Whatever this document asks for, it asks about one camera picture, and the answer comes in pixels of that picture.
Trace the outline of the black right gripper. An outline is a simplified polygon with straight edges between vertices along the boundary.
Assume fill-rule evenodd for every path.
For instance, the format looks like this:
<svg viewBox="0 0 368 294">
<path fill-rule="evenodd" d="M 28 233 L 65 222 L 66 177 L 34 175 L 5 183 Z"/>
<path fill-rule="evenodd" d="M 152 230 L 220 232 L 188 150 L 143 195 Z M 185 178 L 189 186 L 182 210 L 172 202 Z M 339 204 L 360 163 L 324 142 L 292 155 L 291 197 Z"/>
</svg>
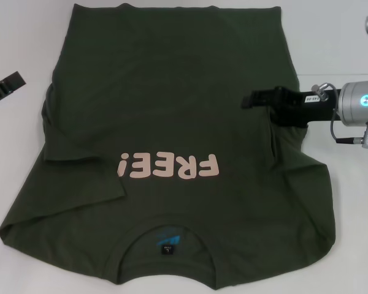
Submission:
<svg viewBox="0 0 368 294">
<path fill-rule="evenodd" d="M 271 107 L 270 118 L 282 127 L 307 127 L 309 122 L 330 121 L 335 109 L 335 93 L 326 90 L 327 101 L 305 102 L 313 92 L 297 92 L 284 87 L 252 91 L 242 99 L 242 108 Z"/>
</svg>

